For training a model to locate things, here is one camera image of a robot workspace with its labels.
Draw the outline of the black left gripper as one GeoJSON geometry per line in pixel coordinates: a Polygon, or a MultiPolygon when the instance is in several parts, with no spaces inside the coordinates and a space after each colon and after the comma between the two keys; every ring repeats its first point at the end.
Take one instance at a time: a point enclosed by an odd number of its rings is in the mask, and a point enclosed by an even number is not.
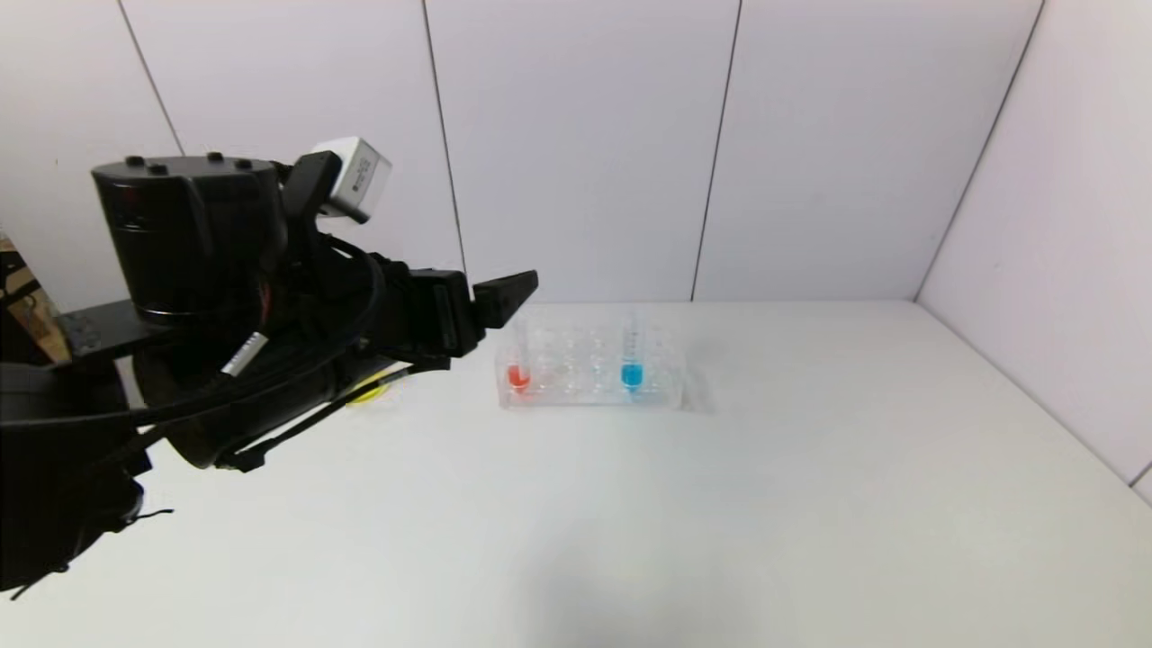
{"type": "Polygon", "coordinates": [[[501,276],[473,284],[472,301],[460,271],[411,269],[376,253],[370,258],[382,271],[382,297],[361,333],[361,370],[447,369],[476,349],[485,329],[506,327],[539,286],[536,270],[501,276]]]}

